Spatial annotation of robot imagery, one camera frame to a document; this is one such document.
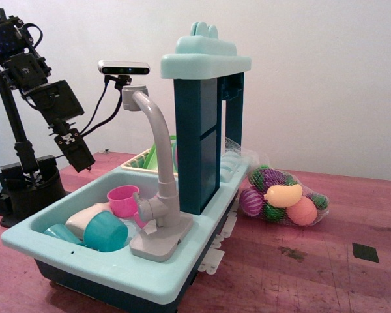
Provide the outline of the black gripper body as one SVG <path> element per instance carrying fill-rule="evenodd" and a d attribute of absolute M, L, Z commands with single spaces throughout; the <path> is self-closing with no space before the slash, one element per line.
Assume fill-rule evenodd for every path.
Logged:
<path fill-rule="evenodd" d="M 56 125 L 84 114 L 84 110 L 66 80 L 46 83 L 27 93 L 48 125 Z"/>

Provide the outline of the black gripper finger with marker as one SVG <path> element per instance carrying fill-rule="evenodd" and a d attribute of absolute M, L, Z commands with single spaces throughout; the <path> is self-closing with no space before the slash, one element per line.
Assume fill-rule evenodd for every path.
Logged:
<path fill-rule="evenodd" d="M 89 169 L 95 163 L 78 129 L 72 128 L 61 119 L 54 119 L 50 128 L 55 134 L 54 141 L 58 148 L 78 173 Z"/>

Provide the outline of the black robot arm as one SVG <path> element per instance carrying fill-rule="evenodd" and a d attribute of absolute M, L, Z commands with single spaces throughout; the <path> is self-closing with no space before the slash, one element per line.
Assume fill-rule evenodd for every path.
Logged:
<path fill-rule="evenodd" d="M 33 146 L 27 139 L 12 92 L 20 95 L 45 119 L 57 146 L 76 171 L 94 164 L 94 158 L 80 132 L 69 120 L 84 111 L 71 87 L 65 80 L 50 83 L 51 68 L 36 50 L 28 29 L 17 16 L 7 16 L 0 8 L 0 95 L 16 140 L 15 150 L 23 173 L 39 170 Z"/>

